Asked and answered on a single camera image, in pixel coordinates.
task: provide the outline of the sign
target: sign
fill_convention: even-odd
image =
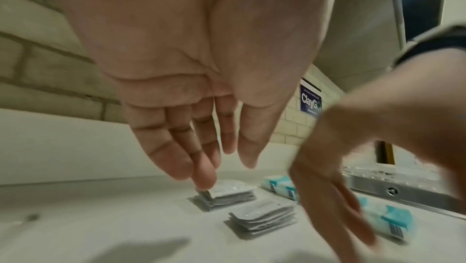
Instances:
[[[322,111],[321,90],[312,85],[306,79],[301,80],[300,101],[301,111],[311,116],[318,117]]]

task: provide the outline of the barcode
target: barcode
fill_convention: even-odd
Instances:
[[[390,232],[392,235],[403,238],[403,230],[401,230],[401,227],[395,224],[389,224],[390,225]]]

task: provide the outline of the white countertop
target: white countertop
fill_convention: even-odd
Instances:
[[[299,206],[299,223],[243,240],[225,223],[232,207],[203,212],[190,201],[196,192],[189,184],[164,180],[0,187],[0,262],[336,262]],[[282,199],[262,189],[256,194],[258,198]],[[408,208],[416,219],[414,240],[400,246],[380,239],[382,254],[374,254],[358,242],[368,262],[465,262],[466,221],[398,206]],[[12,223],[33,213],[41,215],[39,220],[21,226]]]

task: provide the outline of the ceiling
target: ceiling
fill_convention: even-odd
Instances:
[[[394,4],[393,0],[335,0],[315,65],[344,91],[384,73],[399,52],[400,18]]]

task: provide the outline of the blue sign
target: blue sign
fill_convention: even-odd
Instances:
[[[320,90],[314,88],[310,84],[307,84],[309,86],[308,88],[303,85],[304,83],[306,82],[301,82],[300,87],[301,111],[314,117],[318,117],[322,111],[322,97],[317,94]]]

